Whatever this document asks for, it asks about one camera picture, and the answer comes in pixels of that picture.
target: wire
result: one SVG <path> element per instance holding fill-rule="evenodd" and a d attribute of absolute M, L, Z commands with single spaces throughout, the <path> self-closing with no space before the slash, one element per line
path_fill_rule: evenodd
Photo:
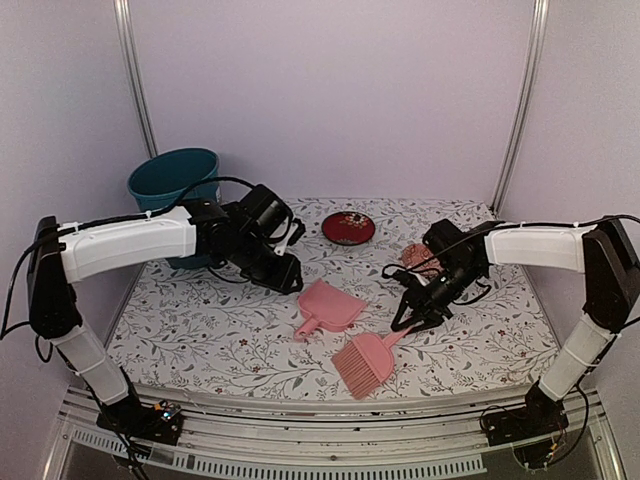
<path fill-rule="evenodd" d="M 536 227 L 584 228 L 584 227 L 591 227 L 593 225 L 599 225 L 601 223 L 605 223 L 610 220 L 630 220 L 632 222 L 636 222 L 640 224 L 640 218 L 638 217 L 634 217 L 633 215 L 627 215 L 627 214 L 618 214 L 618 215 L 605 215 L 602 218 L 599 218 L 596 220 L 589 220 L 588 222 L 583 222 L 583 223 L 532 222 L 532 223 L 516 223 L 516 224 L 509 224 L 509 225 L 496 225 L 493 227 L 485 228 L 483 230 L 478 230 L 476 232 L 471 233 L 470 235 L 464 237 L 463 239 L 452 243 L 446 248 L 443 248 L 438 253 L 434 253 L 433 255 L 431 255 L 431 257 L 421 261 L 420 263 L 414 265 L 413 267 L 407 268 L 397 264 L 389 264 L 389 265 L 385 265 L 382 271 L 385 272 L 385 270 L 388 267 L 394 266 L 406 272 L 415 273 L 418 268 L 423 267 L 427 263 L 437 259 L 440 255 L 448 252 L 449 250 L 452 250 L 453 248 L 459 245 L 462 245 L 463 243 L 469 241 L 470 239 L 475 238 L 479 235 L 485 235 L 487 233 L 495 232 L 498 230 L 514 230 L 518 228 L 536 228 Z"/>
<path fill-rule="evenodd" d="M 40 351 L 40 335 L 36 335 L 36 353 L 38 354 L 38 358 L 40 358 L 43 363 L 49 363 L 51 361 L 51 357 L 53 356 L 53 344 L 49 342 L 49 353 L 45 357 Z"/>
<path fill-rule="evenodd" d="M 244 185 L 245 187 L 248 187 L 248 188 L 254 188 L 254 185 L 252 183 L 249 183 L 246 180 L 242 180 L 241 178 L 236 178 L 236 177 L 216 177 L 216 178 L 208 178 L 205 180 L 200 180 L 198 182 L 192 183 L 187 188 L 185 188 L 170 205 L 160 208 L 158 210 L 153 210 L 150 214 L 150 217 L 157 217 L 159 215 L 164 215 L 165 213 L 170 212 L 182 200 L 184 200 L 184 198 L 189 193 L 191 193 L 197 187 L 201 185 L 206 185 L 209 183 L 217 183 L 217 182 L 233 182 L 233 183 L 239 183 L 240 185 Z M 8 326 L 9 314 L 11 311 L 11 302 L 13 298 L 13 290 L 15 287 L 16 278 L 18 276 L 18 273 L 20 272 L 20 269 L 22 268 L 22 264 L 31 253 L 35 252 L 41 246 L 45 245 L 48 242 L 52 242 L 54 240 L 57 240 L 60 237 L 63 237 L 70 233 L 74 233 L 76 231 L 86 230 L 88 228 L 99 227 L 102 225 L 110 225 L 112 223 L 128 222 L 133 220 L 144 220 L 146 218 L 149 218 L 149 216 L 147 216 L 146 213 L 138 213 L 138 214 L 132 214 L 132 215 L 121 215 L 117 217 L 110 217 L 110 218 L 105 218 L 100 220 L 93 220 L 91 222 L 82 223 L 77 227 L 64 228 L 64 229 L 58 230 L 57 232 L 50 233 L 48 235 L 45 235 L 37 239 L 35 242 L 29 245 L 29 247 L 27 247 L 27 249 L 24 252 L 22 252 L 22 255 L 20 255 L 20 258 L 18 259 L 15 267 L 13 268 L 11 279 L 9 280 L 9 287 L 7 288 L 7 298 L 5 301 L 4 313 L 2 316 L 2 325 L 0 326 L 0 341 L 4 340 L 4 338 L 13 330 L 16 330 L 17 328 L 20 328 L 26 325 L 25 323 L 23 323 L 23 324 L 13 325 L 11 327 Z"/>
<path fill-rule="evenodd" d="M 504 413 L 508 414 L 512 418 L 515 418 L 516 420 L 524 420 L 526 418 L 526 417 L 521 417 L 519 415 L 516 415 L 515 413 L 513 413 L 512 410 L 508 410 L 507 408 L 505 408 L 505 407 L 503 407 L 501 405 L 489 405 L 480 414 L 480 426 L 481 426 L 483 431 L 485 431 L 485 430 L 484 430 L 484 426 L 482 424 L 482 419 L 487 414 L 487 412 L 489 412 L 490 410 L 502 410 Z"/>
<path fill-rule="evenodd" d="M 7 335 L 9 335 L 14 330 L 17 330 L 17 329 L 22 328 L 22 327 L 27 327 L 27 326 L 29 326 L 29 322 L 20 322 L 20 323 L 16 323 L 15 325 L 11 325 L 9 328 L 7 328 L 5 330 L 4 336 L 6 337 Z"/>
<path fill-rule="evenodd" d="M 231 280 L 231 279 L 229 279 L 229 278 L 224 278 L 222 275 L 218 275 L 218 273 L 216 273 L 216 271 L 215 271 L 213 268 L 211 268 L 211 267 L 207 267 L 207 270 L 209 270 L 209 273 L 210 273 L 211 275 L 213 275 L 214 277 L 216 277 L 216 278 L 217 278 L 217 279 L 219 279 L 219 280 L 222 280 L 223 282 L 227 282 L 227 283 L 238 283 L 238 284 L 241 284 L 241 283 L 248 283 L 248 282 L 249 282 L 249 279 L 245 279 L 245 280 Z"/>
<path fill-rule="evenodd" d="M 382 278 L 391 278 L 391 275 L 389 275 L 386 270 L 387 268 L 397 268 L 399 270 L 407 270 L 407 267 L 403 266 L 403 265 L 398 265 L 397 263 L 390 263 L 388 265 L 385 265 L 384 267 L 382 267 Z M 441 269 L 439 268 L 424 268 L 422 270 L 416 270 L 415 272 L 411 272 L 411 273 L 418 273 L 418 274 L 425 274 L 425 273 L 434 273 L 436 274 L 435 276 L 439 275 L 442 272 Z"/>
<path fill-rule="evenodd" d="M 558 428 L 560 429 L 560 436 L 558 437 L 558 440 L 555 441 L 556 445 L 560 445 L 560 441 L 565 437 L 565 435 L 567 434 L 567 431 L 564 429 L 564 427 L 558 423 Z"/>
<path fill-rule="evenodd" d="M 620 329 L 620 331 L 624 330 L 625 328 L 629 328 L 631 325 L 635 325 L 636 323 L 640 322 L 640 317 L 638 318 L 634 318 L 633 320 L 631 320 L 630 322 L 625 323 L 622 328 Z"/>
<path fill-rule="evenodd" d="M 145 453 L 145 452 L 135 442 L 132 442 L 130 438 L 127 437 L 125 439 L 125 437 L 123 437 L 122 434 L 116 430 L 116 427 L 113 425 L 113 423 L 109 419 L 107 412 L 105 412 L 104 407 L 102 406 L 102 403 L 100 403 L 100 400 L 98 400 L 96 392 L 93 390 L 93 388 L 91 388 L 89 384 L 87 384 L 87 389 L 89 390 L 89 392 L 91 392 L 91 396 L 93 397 L 93 400 L 96 402 L 96 405 L 98 405 L 98 408 L 100 409 L 100 413 L 102 414 L 104 419 L 107 421 L 107 423 L 111 427 L 111 430 L 113 431 L 113 433 L 116 434 L 116 436 L 118 437 L 118 440 L 120 440 L 120 442 L 124 445 L 124 449 L 127 452 L 127 457 L 129 458 L 129 462 L 131 464 L 130 465 L 131 473 L 133 473 L 137 479 L 150 480 L 149 476 L 142 468 L 142 463 L 140 463 L 140 461 L 134 455 L 134 452 L 137 452 L 137 453 Z"/>
<path fill-rule="evenodd" d="M 491 292 L 491 285 L 485 285 L 483 283 L 480 283 L 477 280 L 476 280 L 476 285 L 478 285 L 479 287 L 484 288 L 484 290 L 481 293 L 479 293 L 475 298 L 472 298 L 471 300 L 467 300 L 466 302 L 455 302 L 454 301 L 454 302 L 451 302 L 451 303 L 453 303 L 454 305 L 458 305 L 458 306 L 473 305 L 474 303 L 479 302 L 484 297 L 489 295 L 489 292 Z"/>
<path fill-rule="evenodd" d="M 582 395 L 582 398 L 584 399 L 584 422 L 582 423 L 582 428 L 580 429 L 580 433 L 578 433 L 578 437 L 575 439 L 571 447 L 569 447 L 569 450 L 563 453 L 562 456 L 558 458 L 554 458 L 550 462 L 543 465 L 539 465 L 539 466 L 534 465 L 533 468 L 531 468 L 530 470 L 539 470 L 539 469 L 548 468 L 553 465 L 557 465 L 558 463 L 565 460 L 576 449 L 576 447 L 580 443 L 580 440 L 582 440 L 582 437 L 587 431 L 587 426 L 589 424 L 589 398 L 587 397 L 587 394 L 584 393 L 584 390 L 582 390 L 582 388 L 580 387 L 580 382 L 576 384 L 575 388 L 580 393 L 580 395 Z"/>

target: pink dustpan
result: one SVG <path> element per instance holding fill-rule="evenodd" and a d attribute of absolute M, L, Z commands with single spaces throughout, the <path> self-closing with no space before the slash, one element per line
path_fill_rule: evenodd
<path fill-rule="evenodd" d="M 298 306 L 306 322 L 295 331 L 293 338 L 302 341 L 318 328 L 334 333 L 346 330 L 364 310 L 367 302 L 322 280 L 316 280 L 300 295 Z"/>

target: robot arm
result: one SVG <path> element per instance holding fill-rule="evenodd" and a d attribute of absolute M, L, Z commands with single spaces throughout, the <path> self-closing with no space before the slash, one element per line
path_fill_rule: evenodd
<path fill-rule="evenodd" d="M 410 271 L 393 278 L 407 287 L 393 330 L 433 328 L 451 317 L 451 302 L 489 265 L 556 267 L 584 273 L 586 303 L 580 320 L 549 370 L 517 412 L 483 417 L 491 445 L 513 442 L 565 428 L 562 399 L 608 351 L 640 295 L 640 261 L 619 220 L 585 228 L 527 227 L 486 222 L 468 232 L 448 220 L 435 223 L 423 242 L 438 255 L 443 271 L 431 282 Z M 402 320 L 407 309 L 411 314 Z"/>
<path fill-rule="evenodd" d="M 59 226 L 55 217 L 47 217 L 40 221 L 36 238 L 70 227 L 74 224 Z M 179 407 L 140 403 L 129 379 L 83 321 L 71 284 L 114 268 L 195 254 L 209 256 L 213 268 L 231 262 L 252 283 L 289 294 L 303 284 L 299 260 L 284 249 L 303 233 L 304 225 L 263 185 L 240 202 L 219 206 L 189 200 L 164 215 L 77 229 L 32 254 L 29 323 L 91 387 L 102 404 L 99 426 L 175 444 L 182 423 Z"/>

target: floral tablecloth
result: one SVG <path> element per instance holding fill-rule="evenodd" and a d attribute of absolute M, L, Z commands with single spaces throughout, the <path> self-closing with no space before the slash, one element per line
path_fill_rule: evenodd
<path fill-rule="evenodd" d="M 491 213 L 474 202 L 425 200 L 290 200 L 307 226 L 291 252 L 305 285 L 322 278 L 368 302 L 344 333 L 317 331 L 304 343 L 292 334 L 303 322 L 297 294 L 283 296 L 251 284 L 224 283 L 206 270 L 145 266 L 117 325 L 109 353 L 132 380 L 187 391 L 271 399 L 349 399 L 331 357 L 362 332 L 385 334 L 402 288 L 380 277 L 402 250 L 419 242 L 432 222 L 449 218 L 467 229 Z M 343 247 L 327 241 L 322 220 L 357 210 L 377 226 L 373 239 Z M 220 274 L 234 277 L 233 269 Z M 408 335 L 394 347 L 396 369 L 376 398 L 450 395 L 532 382 L 557 345 L 522 270 L 491 268 L 491 293 L 470 306 L 452 306 L 444 325 Z M 473 288 L 467 292 L 473 298 Z"/>

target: teal bucket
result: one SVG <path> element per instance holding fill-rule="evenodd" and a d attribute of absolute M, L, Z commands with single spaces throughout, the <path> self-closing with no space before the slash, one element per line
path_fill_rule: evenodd
<path fill-rule="evenodd" d="M 204 148 L 183 148 L 163 153 L 140 165 L 129 177 L 127 187 L 140 211 L 157 210 L 173 203 L 192 183 L 218 176 L 218 155 Z M 186 198 L 220 201 L 217 183 L 200 185 Z M 169 258 L 173 268 L 202 268 L 210 264 L 207 256 Z"/>

